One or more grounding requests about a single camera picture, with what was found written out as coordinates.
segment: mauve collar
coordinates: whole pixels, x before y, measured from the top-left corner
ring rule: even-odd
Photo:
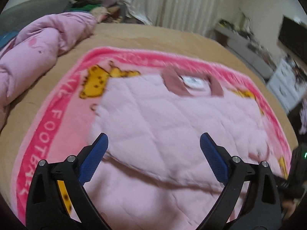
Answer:
[[[207,80],[210,84],[211,96],[224,96],[224,91],[216,78],[208,73],[193,73],[176,67],[166,67],[161,72],[161,77],[164,84],[170,92],[179,96],[193,97],[185,87],[184,83],[180,80],[179,76],[191,76]]]

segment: tan bed sheet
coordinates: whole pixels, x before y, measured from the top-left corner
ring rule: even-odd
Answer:
[[[268,100],[282,125],[291,148],[297,146],[294,131],[286,113],[265,85],[239,59],[220,44],[198,34],[135,24],[98,24],[94,35],[82,41],[31,89],[22,94],[12,110],[0,135],[0,192],[10,202],[11,171],[19,146],[38,109],[63,75],[90,49],[99,46],[160,50],[218,62],[242,72],[255,82]]]

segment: television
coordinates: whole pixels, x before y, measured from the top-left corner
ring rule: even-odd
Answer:
[[[307,28],[284,16],[278,39],[307,64]]]

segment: white curtain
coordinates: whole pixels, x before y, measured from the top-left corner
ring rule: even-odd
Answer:
[[[145,24],[207,36],[223,0],[123,0],[129,13]]]

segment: blue gripper pad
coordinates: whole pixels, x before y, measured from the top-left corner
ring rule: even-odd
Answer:
[[[216,149],[216,144],[212,143],[209,139],[209,134],[204,133],[201,135],[201,150],[205,155],[216,179],[219,182],[227,183],[228,182],[228,166],[220,156]]]
[[[107,135],[101,134],[99,137],[100,139],[80,166],[79,182],[82,186],[92,179],[103,155],[108,149],[109,140]]]

